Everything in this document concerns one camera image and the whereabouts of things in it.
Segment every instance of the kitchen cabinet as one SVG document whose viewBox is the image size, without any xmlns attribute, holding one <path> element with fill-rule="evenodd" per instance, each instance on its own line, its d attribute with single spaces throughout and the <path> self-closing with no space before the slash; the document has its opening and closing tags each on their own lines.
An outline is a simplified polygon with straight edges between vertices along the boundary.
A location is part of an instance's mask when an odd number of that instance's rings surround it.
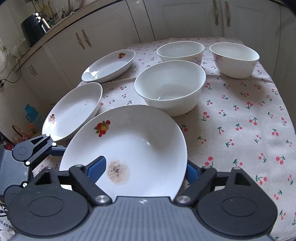
<svg viewBox="0 0 296 241">
<path fill-rule="evenodd" d="M 144 0 L 155 40 L 222 37 L 220 0 Z"/>
<path fill-rule="evenodd" d="M 29 88 L 47 104 L 57 103 L 73 86 L 56 71 L 41 47 L 22 66 L 22 77 Z"/>
<path fill-rule="evenodd" d="M 47 42 L 70 82 L 97 59 L 128 45 L 139 43 L 126 1 L 104 7 L 72 24 Z"/>
<path fill-rule="evenodd" d="M 296 126 L 296 17 L 281 6 L 281 38 L 273 81 L 286 105 L 292 123 Z"/>
<path fill-rule="evenodd" d="M 269 0 L 221 0 L 224 37 L 238 38 L 260 55 L 273 77 L 279 50 L 280 5 Z"/>
</svg>

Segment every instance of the blue bottle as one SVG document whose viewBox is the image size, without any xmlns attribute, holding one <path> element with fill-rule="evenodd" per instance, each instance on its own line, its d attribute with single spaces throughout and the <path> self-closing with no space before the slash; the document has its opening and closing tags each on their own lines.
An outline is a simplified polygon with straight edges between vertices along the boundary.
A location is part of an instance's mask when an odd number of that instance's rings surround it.
<svg viewBox="0 0 296 241">
<path fill-rule="evenodd" d="M 29 104 L 27 104 L 25 106 L 25 111 L 27 112 L 26 118 L 30 122 L 34 122 L 36 120 L 37 116 L 39 115 L 38 111 L 35 110 L 35 108 L 30 106 Z"/>
</svg>

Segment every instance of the metal screw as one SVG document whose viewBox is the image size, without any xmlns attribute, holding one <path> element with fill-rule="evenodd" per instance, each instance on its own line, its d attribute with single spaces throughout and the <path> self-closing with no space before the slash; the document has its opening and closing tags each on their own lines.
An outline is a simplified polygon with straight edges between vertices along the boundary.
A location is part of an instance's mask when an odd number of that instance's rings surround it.
<svg viewBox="0 0 296 241">
<path fill-rule="evenodd" d="M 96 202 L 98 203 L 106 203 L 110 200 L 110 198 L 106 195 L 99 195 L 95 198 Z"/>
<path fill-rule="evenodd" d="M 177 202 L 178 203 L 188 203 L 188 202 L 190 202 L 191 201 L 191 198 L 190 197 L 188 197 L 188 196 L 179 196 L 179 197 L 177 197 Z"/>
</svg>

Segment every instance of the table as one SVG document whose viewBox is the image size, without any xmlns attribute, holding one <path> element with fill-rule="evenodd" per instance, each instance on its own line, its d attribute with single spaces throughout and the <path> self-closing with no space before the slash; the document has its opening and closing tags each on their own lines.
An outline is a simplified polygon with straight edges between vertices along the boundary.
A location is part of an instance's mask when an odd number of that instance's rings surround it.
<svg viewBox="0 0 296 241">
<path fill-rule="evenodd" d="M 251 77 L 235 80 L 219 72 L 209 50 L 213 43 L 242 44 L 239 40 L 170 38 L 129 46 L 136 52 L 133 64 L 116 80 L 102 84 L 99 112 L 121 105 L 146 104 L 136 94 L 133 79 L 122 79 L 137 77 L 159 63 L 156 50 L 179 40 L 197 41 L 205 46 L 201 66 L 207 80 L 199 103 L 189 113 L 173 117 L 185 136 L 188 159 L 198 166 L 212 166 L 223 172 L 242 167 L 277 205 L 278 219 L 271 236 L 275 240 L 296 237 L 296 137 L 286 107 L 259 62 Z M 60 158 L 55 158 L 44 160 L 34 174 L 48 165 L 58 168 Z"/>
</svg>

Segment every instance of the bowl rim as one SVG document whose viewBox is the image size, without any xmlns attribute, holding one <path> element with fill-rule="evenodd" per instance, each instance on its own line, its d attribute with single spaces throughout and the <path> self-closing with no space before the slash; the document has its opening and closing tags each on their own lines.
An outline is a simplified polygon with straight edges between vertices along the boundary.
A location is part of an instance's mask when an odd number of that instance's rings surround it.
<svg viewBox="0 0 296 241">
<path fill-rule="evenodd" d="M 147 69 L 149 69 L 149 68 L 151 68 L 151 67 L 153 67 L 153 66 L 156 66 L 156 65 L 158 65 L 158 64 L 164 64 L 164 63 L 167 63 L 167 64 L 168 64 L 169 62 L 172 62 L 172 61 L 189 62 L 189 63 L 192 63 L 192 64 L 197 65 L 197 66 L 202 70 L 202 72 L 204 73 L 204 76 L 205 76 L 205 79 L 204 79 L 202 85 L 201 85 L 199 88 L 197 88 L 195 91 L 191 92 L 191 93 L 188 94 L 188 95 L 184 95 L 184 96 L 181 96 L 181 97 L 178 97 L 178 98 L 174 98 L 174 99 L 167 99 L 167 100 L 152 99 L 152 98 L 149 98 L 149 97 L 146 97 L 146 96 L 141 95 L 141 94 L 137 91 L 137 89 L 136 89 L 136 82 L 137 82 L 137 79 L 139 78 L 139 76 L 140 76 L 145 70 L 147 70 Z M 133 85 L 134 85 L 134 88 L 135 88 L 136 93 L 137 93 L 139 96 L 141 96 L 143 99 L 150 100 L 150 101 L 167 102 L 167 101 L 175 101 L 175 100 L 179 100 L 179 99 L 184 99 L 184 98 L 186 98 L 186 97 L 188 97 L 188 96 L 193 95 L 193 94 L 196 93 L 197 91 L 199 91 L 199 90 L 204 86 L 204 84 L 205 84 L 205 82 L 206 82 L 206 80 L 207 80 L 207 75 L 206 75 L 204 69 L 203 69 L 202 67 L 200 67 L 198 64 L 193 63 L 193 62 L 190 62 L 190 61 L 187 61 L 187 60 L 169 60 L 169 61 L 164 61 L 164 62 L 157 63 L 157 64 L 155 64 L 155 65 L 152 65 L 152 66 L 148 67 L 147 69 L 143 70 L 143 71 L 137 76 L 137 78 L 136 78 L 136 80 L 135 80 L 135 82 L 134 82 Z"/>
<path fill-rule="evenodd" d="M 225 56 L 225 55 L 222 55 L 222 54 L 218 54 L 218 53 L 214 52 L 214 51 L 211 49 L 213 45 L 217 45 L 217 44 L 225 44 L 225 43 L 227 43 L 227 44 L 235 44 L 235 45 L 244 46 L 244 47 L 246 47 L 246 48 L 248 48 L 248 49 L 254 51 L 259 57 L 258 57 L 258 59 L 254 59 L 254 60 L 245 60 L 245 59 L 239 59 L 239 58 L 231 58 L 231 57 L 228 57 L 228 56 Z M 241 60 L 241 61 L 253 62 L 253 61 L 258 61 L 258 60 L 260 59 L 260 55 L 259 55 L 255 50 L 253 50 L 252 48 L 250 48 L 250 47 L 248 47 L 248 46 L 246 46 L 246 45 L 243 45 L 243 44 L 237 44 L 237 43 L 230 43 L 230 42 L 219 42 L 219 43 L 215 43 L 215 44 L 212 44 L 212 45 L 210 46 L 210 51 L 211 51 L 212 53 L 214 53 L 214 54 L 220 55 L 220 56 L 225 57 L 225 58 L 230 58 L 230 59 L 235 59 L 235 60 Z"/>
<path fill-rule="evenodd" d="M 202 51 L 199 51 L 199 52 L 197 52 L 197 53 L 195 53 L 195 54 L 186 55 L 186 56 L 176 56 L 176 57 L 164 56 L 164 55 L 161 55 L 161 54 L 158 53 L 158 51 L 159 51 L 162 47 L 164 47 L 164 46 L 166 46 L 166 45 L 169 45 L 169 44 L 180 43 L 180 42 L 193 42 L 193 43 L 198 43 L 198 44 L 200 44 L 200 45 L 203 46 L 203 50 L 202 50 Z M 159 48 L 157 49 L 156 53 L 157 53 L 158 56 L 160 56 L 160 57 L 164 57 L 164 58 L 185 58 L 185 57 L 190 57 L 190 56 L 193 56 L 193 55 L 196 55 L 196 54 L 200 54 L 200 53 L 202 53 L 204 50 L 205 50 L 205 46 L 204 46 L 203 44 L 201 44 L 201 43 L 199 43 L 199 42 L 196 42 L 196 41 L 188 41 L 188 40 L 186 40 L 186 41 L 176 41 L 176 42 L 171 42 L 171 43 L 164 44 L 163 46 L 161 46 L 161 47 L 159 47 Z"/>
<path fill-rule="evenodd" d="M 99 84 L 99 87 L 100 87 L 100 89 L 101 89 L 101 95 L 100 95 L 100 98 L 98 99 L 98 102 L 97 102 L 97 104 L 96 104 L 96 107 L 100 104 L 100 101 L 101 101 L 101 98 L 102 98 L 102 96 L 103 96 L 103 87 L 101 86 L 101 84 L 100 83 L 97 83 L 97 82 L 90 82 L 90 83 L 85 83 L 85 84 L 83 84 L 83 85 L 80 85 L 80 86 L 78 86 L 78 87 L 76 87 L 76 88 L 74 88 L 74 89 L 72 89 L 71 91 L 69 91 L 67 94 L 65 94 L 55 105 L 54 105 L 54 107 L 52 107 L 52 109 L 50 110 L 50 112 L 49 112 L 49 114 L 46 116 L 46 119 L 45 119 L 45 121 L 43 122 L 43 126 L 42 126 L 42 129 L 41 129 L 41 133 L 43 133 L 43 128 L 44 128 L 44 124 L 45 124 L 45 122 L 47 121 L 47 118 L 48 118 L 48 116 L 50 115 L 50 113 L 52 112 L 52 110 L 57 106 L 57 104 L 59 103 L 59 102 L 61 102 L 63 99 L 65 99 L 68 95 L 70 95 L 70 93 L 71 92 L 74 92 L 74 91 L 77 91 L 77 89 L 79 89 L 79 88 L 81 88 L 81 87 L 83 87 L 83 86 L 85 86 L 85 85 L 89 85 L 89 84 L 92 84 L 92 85 L 98 85 Z M 80 127 L 81 127 L 81 125 L 84 123 L 84 122 L 82 122 L 74 131 L 72 131 L 69 135 L 67 135 L 67 136 L 64 136 L 64 137 L 62 137 L 62 138 L 60 138 L 60 139 L 57 139 L 57 140 L 53 140 L 53 141 L 60 141 L 60 140 L 63 140 L 63 139 L 65 139 L 66 137 L 68 137 L 68 136 L 71 136 L 73 133 L 75 133 L 75 132 L 77 132 L 79 129 L 81 129 Z"/>
<path fill-rule="evenodd" d="M 85 69 L 85 71 L 83 72 L 83 74 L 81 75 L 81 80 L 84 81 L 84 82 L 90 83 L 90 82 L 95 82 L 95 81 L 98 81 L 98 80 L 100 80 L 100 79 L 102 79 L 102 78 L 106 78 L 106 77 L 112 75 L 115 71 L 112 72 L 112 73 L 110 73 L 110 74 L 108 74 L 108 75 L 105 75 L 105 76 L 102 76 L 102 77 L 100 77 L 100 78 L 96 78 L 96 79 L 93 79 L 93 80 L 83 80 L 83 79 L 82 79 L 82 76 L 83 76 L 85 73 L 88 73 L 88 72 L 86 72 L 87 69 L 90 68 L 90 67 L 91 67 L 93 64 L 95 64 L 97 61 L 99 61 L 100 59 L 105 58 L 105 57 L 107 57 L 107 56 L 109 56 L 109 55 L 111 55 L 111 54 L 114 54 L 114 53 L 116 53 L 116 52 L 120 52 L 120 51 L 130 51 L 130 52 L 133 52 L 133 57 L 132 57 L 132 58 L 129 60 L 129 62 L 127 62 L 124 66 L 128 65 L 131 61 L 133 61 L 133 59 L 134 59 L 135 56 L 136 56 L 136 52 L 135 52 L 134 50 L 132 50 L 132 49 L 121 49 L 121 50 L 116 50 L 116 51 L 114 51 L 114 52 L 112 52 L 112 53 L 109 53 L 109 54 L 107 54 L 107 55 L 105 55 L 105 56 L 103 56 L 103 57 L 97 59 L 97 60 L 96 60 L 95 62 L 93 62 L 90 66 L 88 66 L 88 67 Z"/>
</svg>

